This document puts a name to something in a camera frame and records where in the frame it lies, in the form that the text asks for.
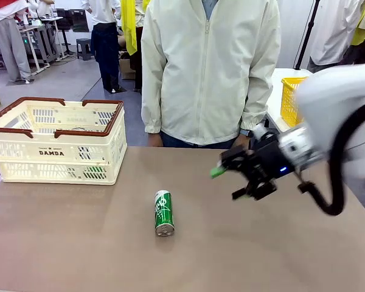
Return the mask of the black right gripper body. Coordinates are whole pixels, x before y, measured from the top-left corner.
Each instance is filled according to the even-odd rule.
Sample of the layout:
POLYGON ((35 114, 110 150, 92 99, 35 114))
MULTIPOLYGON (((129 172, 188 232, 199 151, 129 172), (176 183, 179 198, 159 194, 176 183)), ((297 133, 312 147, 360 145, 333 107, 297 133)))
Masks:
POLYGON ((248 181, 254 178, 253 168, 257 166, 269 179, 278 179, 293 172, 292 163, 279 148, 277 134, 266 133, 260 139, 256 139, 253 146, 250 146, 251 141, 252 138, 241 144, 246 155, 253 156, 243 163, 242 173, 248 181))

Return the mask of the person's left hand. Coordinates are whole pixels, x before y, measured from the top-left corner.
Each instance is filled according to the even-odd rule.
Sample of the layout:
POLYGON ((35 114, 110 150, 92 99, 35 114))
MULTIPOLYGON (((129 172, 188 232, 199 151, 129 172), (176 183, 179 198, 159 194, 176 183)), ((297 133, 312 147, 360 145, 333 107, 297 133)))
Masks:
POLYGON ((249 148, 251 138, 245 136, 244 134, 239 134, 238 137, 235 139, 234 143, 232 144, 232 148, 237 146, 243 146, 245 149, 249 148))

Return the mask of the person's right hand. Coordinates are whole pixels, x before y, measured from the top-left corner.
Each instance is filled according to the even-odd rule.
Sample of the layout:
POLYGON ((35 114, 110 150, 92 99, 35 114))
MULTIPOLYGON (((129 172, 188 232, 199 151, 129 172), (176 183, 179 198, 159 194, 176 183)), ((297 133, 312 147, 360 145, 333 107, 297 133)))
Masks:
POLYGON ((163 147, 163 141, 160 133, 148 133, 149 147, 163 147))

